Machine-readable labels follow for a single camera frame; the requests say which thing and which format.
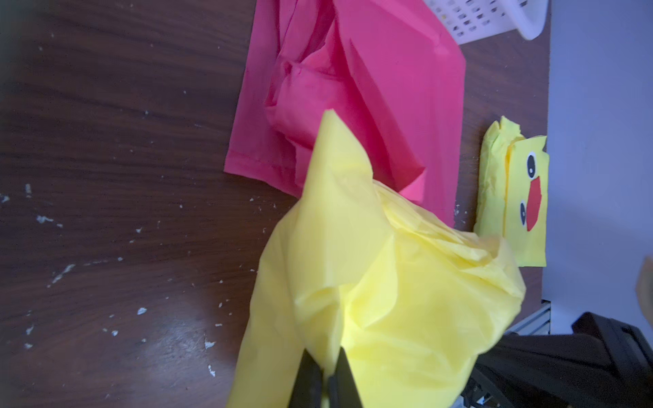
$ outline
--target dark wood surface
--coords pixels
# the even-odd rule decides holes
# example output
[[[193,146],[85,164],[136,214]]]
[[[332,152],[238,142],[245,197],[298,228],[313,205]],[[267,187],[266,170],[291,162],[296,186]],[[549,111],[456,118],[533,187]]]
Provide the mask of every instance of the dark wood surface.
[[[3,5],[0,407],[224,406],[258,258],[295,202],[222,173],[254,6]],[[549,32],[462,49],[471,230],[491,121],[546,133]],[[526,312],[541,269],[524,277]]]

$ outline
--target white wall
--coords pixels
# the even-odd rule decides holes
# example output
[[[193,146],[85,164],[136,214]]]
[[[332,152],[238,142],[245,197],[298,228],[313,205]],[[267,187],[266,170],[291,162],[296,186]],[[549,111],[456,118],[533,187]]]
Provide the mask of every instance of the white wall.
[[[638,326],[653,253],[653,1],[552,0],[543,297],[552,332],[592,311]]]

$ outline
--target yellow tissue paper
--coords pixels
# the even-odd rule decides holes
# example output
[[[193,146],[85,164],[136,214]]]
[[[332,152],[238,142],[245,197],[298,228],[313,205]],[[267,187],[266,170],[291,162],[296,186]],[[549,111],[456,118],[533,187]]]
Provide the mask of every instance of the yellow tissue paper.
[[[501,238],[453,230],[374,181],[326,111],[302,198],[261,255],[227,407],[287,407],[303,350],[328,376],[341,345],[363,406],[448,407],[525,290]]]
[[[524,138],[502,116],[483,138],[474,232],[503,236],[519,266],[546,266],[549,155],[546,136]]]

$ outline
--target white plastic basket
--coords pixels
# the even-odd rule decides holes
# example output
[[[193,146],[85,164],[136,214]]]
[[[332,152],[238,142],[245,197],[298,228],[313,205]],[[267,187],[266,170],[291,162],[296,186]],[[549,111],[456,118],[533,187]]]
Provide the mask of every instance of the white plastic basket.
[[[549,0],[424,0],[459,44],[518,29],[527,40],[544,28]]]

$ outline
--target red paper beak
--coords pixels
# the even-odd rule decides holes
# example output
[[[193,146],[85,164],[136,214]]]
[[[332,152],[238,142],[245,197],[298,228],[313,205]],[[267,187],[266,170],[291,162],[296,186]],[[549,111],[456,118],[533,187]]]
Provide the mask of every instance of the red paper beak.
[[[526,204],[526,230],[528,231],[537,224],[540,204],[542,204],[542,190],[540,189],[538,177],[531,181],[528,191],[528,203]]]

